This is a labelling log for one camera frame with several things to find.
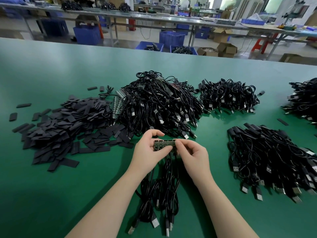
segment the tiled floor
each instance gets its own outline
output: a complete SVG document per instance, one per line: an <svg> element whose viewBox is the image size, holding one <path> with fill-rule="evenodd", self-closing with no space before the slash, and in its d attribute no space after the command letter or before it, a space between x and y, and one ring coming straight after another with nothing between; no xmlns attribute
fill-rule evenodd
<svg viewBox="0 0 317 238"><path fill-rule="evenodd" d="M64 38L49 38L44 39L41 35L41 32L38 28L38 25L35 20L28 20L29 26L34 34L36 40L45 40L53 42L62 42L62 43L73 43L70 40L74 36L73 27L75 23L73 21L66 21L67 27L69 30L69 36ZM110 34L109 30L104 28L104 42L100 44L101 46L110 46ZM149 29L149 28L137 28L136 31L118 31L119 44L116 47L122 48L132 48L134 49L140 41L150 41L150 42L159 42L159 29ZM0 18L0 37L8 38L20 38L20 39L30 39L30 35L27 32L26 25L23 20L20 19L9 19L9 18ZM273 45L268 45L266 48L265 54L261 55L257 51L251 53L251 49L256 43L257 39L244 39L241 37L232 37L230 43L238 47L238 53L235 58L242 59L264 59L268 53L273 48ZM184 44L187 45L189 42L189 35L185 36ZM216 48L218 43L213 42L211 39L195 39L194 47L213 47ZM301 56L311 57L309 64L317 65L317 50L313 47L310 47L304 43L291 43L286 44L281 42L281 44L276 48L274 54L270 58L270 61L278 61L284 53L293 53L299 54Z"/></svg>

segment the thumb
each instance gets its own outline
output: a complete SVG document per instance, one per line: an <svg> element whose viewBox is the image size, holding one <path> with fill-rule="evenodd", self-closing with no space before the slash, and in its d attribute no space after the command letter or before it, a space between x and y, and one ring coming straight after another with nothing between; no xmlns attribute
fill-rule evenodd
<svg viewBox="0 0 317 238"><path fill-rule="evenodd" d="M165 146L163 149L156 151L155 153L158 157L158 161L160 161L165 156L167 156L168 153L172 151L172 149L173 149L173 147L169 145L169 146Z"/></svg>
<svg viewBox="0 0 317 238"><path fill-rule="evenodd" d="M183 161L184 159L186 160L188 156L190 156L187 148L184 146L184 144L181 141L176 140L175 146Z"/></svg>

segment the green tabletop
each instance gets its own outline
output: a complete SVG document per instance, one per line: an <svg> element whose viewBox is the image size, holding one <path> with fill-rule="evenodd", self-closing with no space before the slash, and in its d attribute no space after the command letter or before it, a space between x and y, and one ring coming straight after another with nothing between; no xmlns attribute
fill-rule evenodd
<svg viewBox="0 0 317 238"><path fill-rule="evenodd" d="M64 237L126 171L133 153L115 146L110 152L78 154L72 157L80 161L77 168L61 166L50 173L49 164L31 165L34 151L22 150L21 135L11 130L30 122L35 112L58 108L70 94L97 96L97 89L87 88L101 85L117 90L135 80L137 72L149 70L188 80L195 87L204 78L232 78L266 92L259 97L256 114L203 116L194 128L196 141L208 150L218 186L261 238L315 237L317 196L303 191L303 202L295 204L262 187L262 202L239 190L240 181L229 170L226 131L245 122L265 124L285 130L295 144L316 151L315 127L284 115L280 105L292 93L288 82L315 78L317 67L5 38L0 39L0 237ZM31 107L15 108L29 102ZM9 122L13 112L18 112L18 119ZM204 203L184 172L177 194L180 209L170 236L216 237ZM118 237L129 237L126 231L139 201L134 194ZM162 215L156 214L161 225L154 229L141 223L133 237L162 237Z"/></svg>

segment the person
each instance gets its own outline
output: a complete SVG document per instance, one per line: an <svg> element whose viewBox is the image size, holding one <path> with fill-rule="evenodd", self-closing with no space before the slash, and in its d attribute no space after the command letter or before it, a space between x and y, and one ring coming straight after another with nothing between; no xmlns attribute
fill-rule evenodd
<svg viewBox="0 0 317 238"><path fill-rule="evenodd" d="M66 238L116 237L133 193L141 180L172 150L153 151L152 136L164 136L156 129L144 133L135 145L129 168L98 203L78 222ZM258 238L257 234L216 185L206 148L192 140L177 139L177 152L197 186L218 238Z"/></svg>

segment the open cardboard box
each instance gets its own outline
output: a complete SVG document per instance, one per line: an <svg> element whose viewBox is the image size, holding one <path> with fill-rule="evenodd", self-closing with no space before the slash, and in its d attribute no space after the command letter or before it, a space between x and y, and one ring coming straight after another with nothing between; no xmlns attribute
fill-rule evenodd
<svg viewBox="0 0 317 238"><path fill-rule="evenodd" d="M214 42L226 43L228 40L228 37L230 36L230 34L232 34L232 30L223 29L223 28L216 28L213 33L214 33Z"/></svg>
<svg viewBox="0 0 317 238"><path fill-rule="evenodd" d="M231 43L219 43L218 47L219 57L228 57L233 58L234 55L237 53L238 48Z"/></svg>
<svg viewBox="0 0 317 238"><path fill-rule="evenodd" d="M218 57L218 50L212 47L200 47L197 49L200 56Z"/></svg>

